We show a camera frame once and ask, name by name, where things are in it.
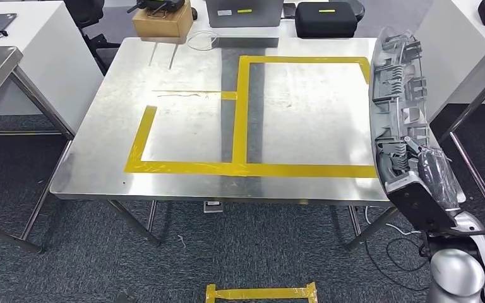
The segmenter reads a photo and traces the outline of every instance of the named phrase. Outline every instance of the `cable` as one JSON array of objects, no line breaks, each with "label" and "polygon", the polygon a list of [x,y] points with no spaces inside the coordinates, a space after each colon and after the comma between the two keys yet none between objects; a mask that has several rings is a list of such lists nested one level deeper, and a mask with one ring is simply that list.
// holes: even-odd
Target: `cable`
[{"label": "cable", "polygon": [[[369,221],[369,216],[367,214],[367,210],[369,209],[368,206],[365,206],[365,221],[367,221],[368,224],[371,224],[371,222]],[[386,223],[387,226],[391,227],[391,228],[394,228],[396,229],[398,232],[400,232],[401,234],[403,235],[412,235],[412,234],[420,234],[421,232],[418,231],[418,230],[413,230],[411,232],[403,232],[402,229],[394,226],[393,224],[389,224],[389,223]]]},{"label": "cable", "polygon": [[443,234],[443,235],[448,234],[448,235],[456,235],[459,237],[469,237],[470,235],[485,235],[485,230],[477,230],[473,232],[462,232],[460,230],[445,229],[436,234]]},{"label": "cable", "polygon": [[408,273],[412,273],[412,272],[414,272],[414,271],[418,271],[418,270],[420,270],[421,268],[423,268],[423,266],[425,266],[425,265],[428,263],[428,259],[427,259],[427,260],[425,260],[425,262],[423,262],[423,263],[422,263],[421,265],[419,265],[418,267],[411,268],[411,269],[404,268],[404,267],[402,267],[401,265],[399,265],[399,264],[398,264],[398,263],[397,263],[397,262],[396,262],[396,261],[395,261],[395,260],[392,258],[391,254],[390,254],[390,246],[391,246],[393,243],[398,242],[398,241],[406,241],[406,242],[410,242],[410,243],[412,243],[413,245],[415,245],[415,246],[418,248],[418,250],[422,249],[422,247],[423,247],[423,246],[419,246],[419,247],[418,247],[418,246],[417,246],[417,244],[416,244],[414,241],[412,241],[412,240],[410,240],[410,239],[407,239],[407,238],[396,238],[396,239],[393,239],[393,240],[391,240],[390,242],[388,242],[388,245],[386,246],[386,254],[388,255],[388,258],[390,258],[390,260],[393,262],[393,264],[394,264],[396,267],[400,268],[402,271],[406,271],[406,272],[408,272]]},{"label": "cable", "polygon": [[[203,35],[203,34],[209,34],[209,36],[206,37],[208,39],[207,44],[206,45],[193,45],[193,43],[191,41],[194,40],[199,35]],[[191,49],[195,50],[195,51],[201,51],[201,52],[210,51],[210,50],[215,48],[213,46],[213,44],[219,38],[220,38],[220,35],[218,33],[211,32],[210,30],[198,30],[197,32],[194,32],[192,35],[190,35],[190,37],[188,37],[187,46],[190,47]]]},{"label": "cable", "polygon": [[408,290],[411,290],[413,292],[422,292],[422,291],[425,291],[427,290],[429,287],[423,287],[423,288],[412,288],[412,287],[408,287],[406,285],[403,285],[399,282],[397,282],[395,279],[393,279],[392,277],[388,276],[386,273],[384,273],[384,271],[382,271],[382,269],[376,264],[376,262],[374,261],[373,257],[371,256],[371,253],[369,252],[369,247],[367,245],[367,241],[365,241],[365,251],[367,252],[367,255],[369,256],[369,259],[371,260],[371,263],[374,265],[374,267],[376,268],[376,270],[378,270],[383,276],[385,276],[386,278],[388,278],[388,280],[390,280],[391,282],[393,282],[393,284],[396,284],[400,287],[403,287],[403,288],[406,288]]}]

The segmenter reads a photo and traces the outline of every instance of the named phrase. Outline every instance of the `white cable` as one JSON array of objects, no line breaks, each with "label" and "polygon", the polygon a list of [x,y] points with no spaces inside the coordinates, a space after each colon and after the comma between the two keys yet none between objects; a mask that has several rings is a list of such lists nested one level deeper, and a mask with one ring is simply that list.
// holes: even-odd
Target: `white cable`
[{"label": "white cable", "polygon": [[[367,210],[368,209],[369,209],[369,207],[368,206],[365,206],[365,221],[367,221],[368,224],[371,224],[371,222],[369,221],[369,216],[367,214]],[[412,235],[412,234],[420,234],[421,233],[418,230],[413,230],[411,232],[403,232],[400,228],[394,226],[393,224],[386,223],[386,225],[389,226],[389,227],[392,227],[392,228],[396,229],[398,232],[400,232],[403,235]]]},{"label": "white cable", "polygon": [[[196,43],[196,42],[192,43],[191,42],[197,36],[204,35],[204,34],[207,34],[207,36],[205,37],[206,40],[204,40],[204,41],[206,41],[206,43],[202,43],[202,45],[197,45],[197,44],[200,44],[200,43]],[[191,49],[195,50],[195,51],[201,51],[201,52],[210,51],[210,50],[215,48],[213,46],[213,44],[219,38],[220,38],[220,35],[218,33],[211,32],[210,30],[198,30],[197,32],[192,33],[192,35],[190,35],[190,37],[187,39],[187,46],[190,47]]]}]

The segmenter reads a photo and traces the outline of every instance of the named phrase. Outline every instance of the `yellow sticker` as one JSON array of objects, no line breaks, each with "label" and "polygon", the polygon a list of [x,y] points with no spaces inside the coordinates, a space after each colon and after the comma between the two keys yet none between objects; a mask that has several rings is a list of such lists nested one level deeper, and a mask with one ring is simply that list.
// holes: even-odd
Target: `yellow sticker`
[{"label": "yellow sticker", "polygon": [[208,284],[205,289],[205,303],[215,303],[215,299],[307,299],[308,303],[317,303],[315,282],[306,287],[296,288],[248,288],[217,290],[215,284]]}]

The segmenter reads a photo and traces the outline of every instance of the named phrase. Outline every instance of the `yellow tape on floor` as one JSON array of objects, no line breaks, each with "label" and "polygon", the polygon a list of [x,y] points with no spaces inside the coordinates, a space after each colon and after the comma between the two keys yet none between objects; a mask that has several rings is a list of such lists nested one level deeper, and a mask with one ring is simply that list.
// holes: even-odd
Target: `yellow tape on floor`
[{"label": "yellow tape on floor", "polygon": [[[220,92],[222,100],[235,100],[232,162],[142,161],[157,108],[147,106],[129,152],[124,172],[157,174],[205,174],[239,177],[338,177],[376,178],[373,165],[303,165],[247,163],[248,91],[251,63],[356,63],[369,83],[369,62],[365,57],[276,57],[241,56],[236,92]],[[174,93],[212,93],[184,92]]]},{"label": "yellow tape on floor", "polygon": [[307,299],[317,303],[315,282],[298,288],[248,288],[216,290],[215,284],[207,285],[205,303],[215,303],[215,299],[250,300],[250,299]]}]

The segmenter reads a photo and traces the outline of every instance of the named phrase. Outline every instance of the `cardboard box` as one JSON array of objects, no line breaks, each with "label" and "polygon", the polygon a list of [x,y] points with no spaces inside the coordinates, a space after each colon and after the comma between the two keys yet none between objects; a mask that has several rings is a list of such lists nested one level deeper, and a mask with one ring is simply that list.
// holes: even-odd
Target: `cardboard box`
[{"label": "cardboard box", "polygon": [[137,35],[142,38],[186,37],[193,23],[190,0],[185,0],[179,10],[163,16],[164,12],[158,12],[155,17],[148,17],[148,10],[139,9],[133,16]]}]

